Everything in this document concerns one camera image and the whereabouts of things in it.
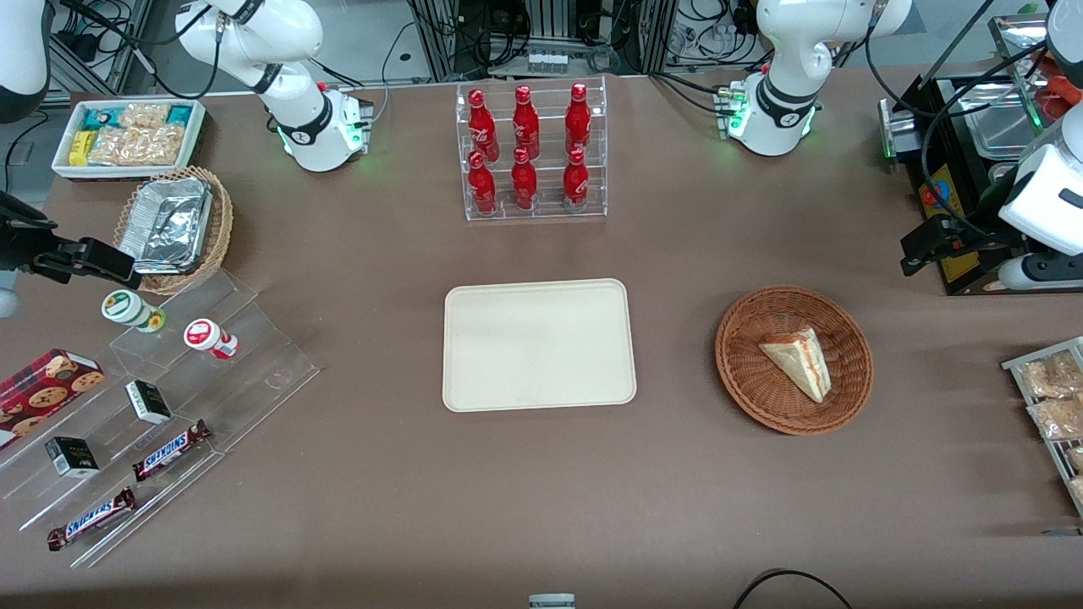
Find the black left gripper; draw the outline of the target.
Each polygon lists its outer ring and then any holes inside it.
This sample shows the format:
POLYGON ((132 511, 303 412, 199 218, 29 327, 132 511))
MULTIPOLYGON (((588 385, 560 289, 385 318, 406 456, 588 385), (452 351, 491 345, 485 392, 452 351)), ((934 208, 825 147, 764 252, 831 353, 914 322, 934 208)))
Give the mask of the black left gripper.
POLYGON ((900 239, 904 252, 900 265, 906 277, 913 277, 925 265, 960 258, 964 254, 1002 248, 1012 250, 1025 248, 1025 234, 1002 222, 994 223, 993 228, 982 228, 966 218, 935 215, 900 239))

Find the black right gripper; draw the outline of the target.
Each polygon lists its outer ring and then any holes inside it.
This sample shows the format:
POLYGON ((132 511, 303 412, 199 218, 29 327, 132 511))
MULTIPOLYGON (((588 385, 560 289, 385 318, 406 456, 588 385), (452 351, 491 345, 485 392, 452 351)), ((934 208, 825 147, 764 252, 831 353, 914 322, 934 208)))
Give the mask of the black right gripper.
MULTIPOLYGON (((64 248, 77 242, 58 238, 53 232, 55 222, 10 193, 1 193, 1 270, 24 270, 69 284, 77 265, 64 248)), ((139 289, 142 282, 135 259, 101 239, 81 239, 81 269, 131 290, 139 289)))

